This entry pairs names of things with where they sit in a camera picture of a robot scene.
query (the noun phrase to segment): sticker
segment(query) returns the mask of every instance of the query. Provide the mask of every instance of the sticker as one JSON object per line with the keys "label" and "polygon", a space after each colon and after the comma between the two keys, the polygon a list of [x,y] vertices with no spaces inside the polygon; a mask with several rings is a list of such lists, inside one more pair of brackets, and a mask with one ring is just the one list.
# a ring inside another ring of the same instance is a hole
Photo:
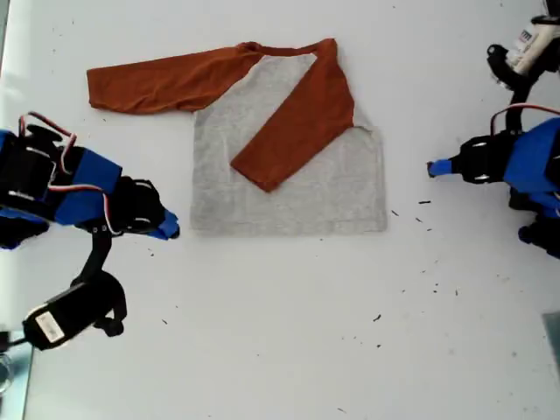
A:
{"label": "sticker", "polygon": [[64,338],[64,333],[62,332],[59,323],[56,322],[56,319],[54,319],[54,316],[49,311],[40,314],[35,318],[35,320],[43,331],[43,334],[51,343]]}

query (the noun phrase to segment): white table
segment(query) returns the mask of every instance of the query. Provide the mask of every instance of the white table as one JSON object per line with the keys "label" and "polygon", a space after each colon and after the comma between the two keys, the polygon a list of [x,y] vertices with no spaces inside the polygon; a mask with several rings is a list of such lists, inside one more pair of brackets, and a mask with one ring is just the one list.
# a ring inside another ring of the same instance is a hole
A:
{"label": "white table", "polygon": [[[2,127],[44,113],[151,179],[183,226],[177,241],[115,241],[105,267],[127,291],[125,334],[88,331],[37,353],[27,418],[558,419],[541,313],[560,310],[560,262],[517,241],[532,216],[507,209],[504,185],[425,170],[487,133],[509,93],[486,49],[510,46],[540,12],[537,0],[13,0]],[[88,105],[90,67],[332,36],[384,137],[400,217],[383,234],[199,238],[188,227],[193,117]],[[559,94],[547,75],[532,99],[560,106]],[[16,326],[64,290],[89,250],[87,234],[53,227],[1,253],[0,319]]]}

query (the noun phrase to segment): long sleeve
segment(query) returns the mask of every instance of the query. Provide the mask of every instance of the long sleeve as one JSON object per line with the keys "label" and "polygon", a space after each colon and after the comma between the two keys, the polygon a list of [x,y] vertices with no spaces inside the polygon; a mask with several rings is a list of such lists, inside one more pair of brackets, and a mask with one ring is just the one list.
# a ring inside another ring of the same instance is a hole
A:
{"label": "long sleeve", "polygon": [[263,55],[239,46],[87,71],[89,103],[98,109],[149,114],[196,111],[222,96]]}
{"label": "long sleeve", "polygon": [[290,96],[231,165],[265,192],[276,189],[346,129],[353,127],[354,99],[337,61],[333,39]]}

